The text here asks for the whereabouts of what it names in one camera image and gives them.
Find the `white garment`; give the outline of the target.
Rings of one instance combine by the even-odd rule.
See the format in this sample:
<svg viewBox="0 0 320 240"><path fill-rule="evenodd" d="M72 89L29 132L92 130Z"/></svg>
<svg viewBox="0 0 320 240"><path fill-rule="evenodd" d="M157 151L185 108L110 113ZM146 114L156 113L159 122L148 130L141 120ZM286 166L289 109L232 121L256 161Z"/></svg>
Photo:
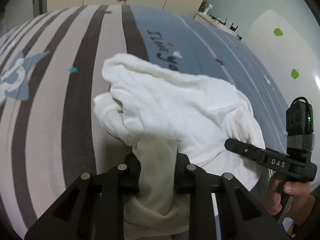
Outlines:
<svg viewBox="0 0 320 240"><path fill-rule="evenodd" d="M126 239L188 230L189 196L174 191L178 153L208 173L232 173L248 190L257 184L261 167L225 149L229 138L265 146L249 99L231 83L131 54L106 59L101 74L110 88L94 98L95 115L141 165L139 193L124 208Z"/></svg>

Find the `striped grey blue bedsheet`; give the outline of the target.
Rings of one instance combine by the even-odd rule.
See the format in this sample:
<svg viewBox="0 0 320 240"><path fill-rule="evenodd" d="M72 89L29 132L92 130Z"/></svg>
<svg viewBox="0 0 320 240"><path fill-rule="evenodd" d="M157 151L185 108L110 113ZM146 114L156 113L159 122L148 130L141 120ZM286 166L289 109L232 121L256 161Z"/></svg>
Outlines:
<svg viewBox="0 0 320 240"><path fill-rule="evenodd" d="M129 149L93 112L105 59L133 54L163 68L233 83L250 100L267 147L286 148L285 102L257 56L231 34L134 5L56 10L1 37L1 221L15 239L83 172Z"/></svg>

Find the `cluttered white side table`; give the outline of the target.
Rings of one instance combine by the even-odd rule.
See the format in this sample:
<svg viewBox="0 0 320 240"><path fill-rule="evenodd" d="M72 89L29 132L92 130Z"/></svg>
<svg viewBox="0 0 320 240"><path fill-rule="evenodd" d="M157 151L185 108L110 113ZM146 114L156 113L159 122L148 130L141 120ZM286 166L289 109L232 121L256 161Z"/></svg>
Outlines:
<svg viewBox="0 0 320 240"><path fill-rule="evenodd" d="M212 8L213 6L211 4L202 2L198 11L196 12L196 15L194 16L194 20L207 23L216 28L219 28L241 41L242 37L236 33L238 26L235 26L234 23L229 21L227 18L225 20L222 20L216 16L211 15L209 11Z"/></svg>

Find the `green leaf wall sticker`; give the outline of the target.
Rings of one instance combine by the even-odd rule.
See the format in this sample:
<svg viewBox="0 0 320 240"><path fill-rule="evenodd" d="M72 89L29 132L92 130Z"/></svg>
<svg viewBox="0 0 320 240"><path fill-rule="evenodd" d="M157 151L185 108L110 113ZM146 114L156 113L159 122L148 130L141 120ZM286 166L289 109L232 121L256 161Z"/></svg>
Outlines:
<svg viewBox="0 0 320 240"><path fill-rule="evenodd" d="M273 33L276 36L283 36L284 35L283 31L280 28L274 29Z"/></svg>
<svg viewBox="0 0 320 240"><path fill-rule="evenodd" d="M293 69L291 71L291 77L296 80L299 77L299 71L297 69Z"/></svg>

